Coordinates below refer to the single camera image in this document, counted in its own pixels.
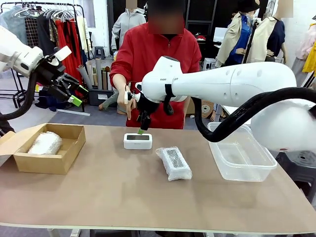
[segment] black storage bin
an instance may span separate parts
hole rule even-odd
[[[89,90],[89,104],[92,106],[99,106],[112,95],[112,90]],[[110,107],[117,107],[117,103],[111,104]]]

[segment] open cardboard box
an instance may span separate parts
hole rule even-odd
[[[28,154],[39,134],[47,131],[62,138],[58,153],[53,156]],[[13,155],[19,171],[31,173],[67,174],[85,144],[82,125],[45,123],[3,138],[0,139],[0,156]]]

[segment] bubble wrap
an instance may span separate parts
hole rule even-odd
[[[162,159],[164,168],[169,175],[168,180],[192,179],[192,171],[179,148],[159,148],[156,150],[157,155]]]
[[[62,140],[56,133],[42,132],[37,137],[28,153],[35,155],[55,155],[61,144]]]

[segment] plastic container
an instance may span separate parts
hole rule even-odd
[[[210,122],[208,129],[214,131],[219,124]],[[221,142],[209,142],[209,146],[226,180],[262,182],[277,167],[275,158],[255,140],[247,125],[241,126]]]

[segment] beige vest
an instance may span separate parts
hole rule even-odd
[[[241,14],[237,13],[225,33],[221,48],[217,54],[217,60],[224,64],[229,54],[236,46],[241,34]]]
[[[258,26],[253,36],[247,63],[264,62],[267,57],[268,39],[275,28],[277,20],[268,17]]]

